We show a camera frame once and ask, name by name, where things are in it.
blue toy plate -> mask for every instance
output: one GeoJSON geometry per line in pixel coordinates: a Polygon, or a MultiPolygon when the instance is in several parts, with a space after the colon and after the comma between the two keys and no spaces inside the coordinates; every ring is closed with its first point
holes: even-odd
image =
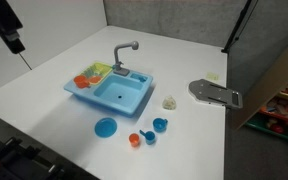
{"type": "Polygon", "coordinates": [[[103,118],[95,125],[95,134],[101,138],[112,136],[117,129],[116,121],[112,118],[103,118]]]}

white tabletop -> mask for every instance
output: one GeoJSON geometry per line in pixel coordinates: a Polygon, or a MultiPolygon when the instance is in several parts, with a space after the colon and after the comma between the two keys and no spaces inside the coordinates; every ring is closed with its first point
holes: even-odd
{"type": "Polygon", "coordinates": [[[223,179],[225,108],[199,103],[188,93],[188,84],[207,73],[217,74],[216,83],[226,86],[227,55],[220,50],[109,26],[0,88],[0,118],[100,179],[223,179]],[[120,60],[125,68],[154,78],[133,118],[63,90],[93,62],[114,64],[114,47],[133,40],[139,49],[119,50],[120,60]],[[176,100],[175,110],[162,108],[167,95],[176,100]],[[94,133],[103,117],[118,124],[106,139],[94,133]],[[167,131],[156,134],[154,145],[142,141],[133,149],[128,136],[152,130],[156,117],[168,119],[167,131]]]}

orange toy cup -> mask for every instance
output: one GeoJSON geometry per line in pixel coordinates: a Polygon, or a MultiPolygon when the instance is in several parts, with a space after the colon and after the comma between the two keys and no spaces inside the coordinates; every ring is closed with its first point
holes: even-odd
{"type": "Polygon", "coordinates": [[[132,147],[137,147],[140,144],[140,136],[136,133],[131,134],[128,139],[132,147]]]}
{"type": "Polygon", "coordinates": [[[79,88],[85,88],[85,87],[89,86],[89,82],[88,82],[86,76],[84,76],[84,75],[76,76],[74,78],[74,82],[75,82],[76,86],[79,88]]]}

gray faucet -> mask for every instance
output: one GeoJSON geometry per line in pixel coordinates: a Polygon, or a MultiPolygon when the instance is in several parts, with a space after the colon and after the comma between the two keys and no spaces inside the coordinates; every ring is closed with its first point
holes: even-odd
{"type": "Polygon", "coordinates": [[[114,69],[114,73],[115,74],[119,74],[122,76],[127,76],[128,73],[130,72],[128,69],[122,68],[121,64],[123,64],[119,59],[118,59],[118,53],[117,51],[121,48],[126,48],[126,47],[132,47],[133,50],[137,50],[138,49],[138,42],[137,41],[133,41],[130,43],[126,43],[126,44],[120,44],[117,45],[114,49],[114,56],[115,56],[115,69],[114,69]]]}

blue cup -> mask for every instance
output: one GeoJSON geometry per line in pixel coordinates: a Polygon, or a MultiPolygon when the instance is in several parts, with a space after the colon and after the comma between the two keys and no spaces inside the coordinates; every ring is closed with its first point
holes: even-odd
{"type": "Polygon", "coordinates": [[[162,118],[156,118],[153,121],[153,127],[154,127],[154,131],[161,133],[164,132],[166,130],[166,126],[167,126],[167,119],[162,119],[162,118]]]}
{"type": "Polygon", "coordinates": [[[146,144],[151,145],[155,143],[156,138],[155,134],[152,131],[147,131],[146,133],[144,133],[142,130],[140,130],[140,133],[145,137],[146,144]]]}

